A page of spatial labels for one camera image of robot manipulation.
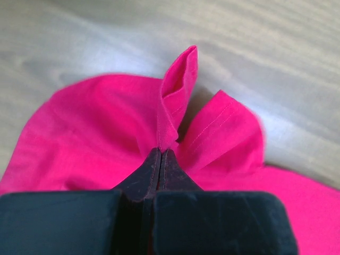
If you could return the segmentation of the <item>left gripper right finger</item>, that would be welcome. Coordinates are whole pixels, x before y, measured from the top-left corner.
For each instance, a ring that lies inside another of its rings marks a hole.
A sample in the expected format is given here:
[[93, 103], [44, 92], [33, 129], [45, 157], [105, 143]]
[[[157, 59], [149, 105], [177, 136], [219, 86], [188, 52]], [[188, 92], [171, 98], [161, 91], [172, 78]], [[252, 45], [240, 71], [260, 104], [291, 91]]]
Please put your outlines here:
[[266, 192], [203, 191], [167, 150], [156, 194], [157, 254], [297, 254], [281, 201]]

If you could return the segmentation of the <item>pink red t shirt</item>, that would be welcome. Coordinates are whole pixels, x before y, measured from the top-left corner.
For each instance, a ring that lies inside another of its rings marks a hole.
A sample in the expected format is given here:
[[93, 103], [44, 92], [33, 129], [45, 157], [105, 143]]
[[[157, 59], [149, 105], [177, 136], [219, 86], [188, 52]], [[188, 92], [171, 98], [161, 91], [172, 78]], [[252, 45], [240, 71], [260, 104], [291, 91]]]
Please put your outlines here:
[[24, 126], [1, 194], [110, 189], [151, 149], [172, 149], [204, 190], [276, 195], [287, 209], [300, 254], [339, 254], [339, 191], [266, 165], [261, 124], [240, 102], [219, 91], [178, 141], [197, 58], [191, 46], [161, 79], [106, 74], [56, 92]]

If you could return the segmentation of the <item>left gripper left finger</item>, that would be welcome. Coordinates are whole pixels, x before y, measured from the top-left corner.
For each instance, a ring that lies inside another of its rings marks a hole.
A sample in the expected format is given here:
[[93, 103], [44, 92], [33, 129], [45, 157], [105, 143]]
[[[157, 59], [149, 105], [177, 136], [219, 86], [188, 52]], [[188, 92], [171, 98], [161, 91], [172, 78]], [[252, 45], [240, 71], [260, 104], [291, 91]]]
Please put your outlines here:
[[1, 196], [1, 254], [148, 254], [160, 163], [153, 149], [109, 190]]

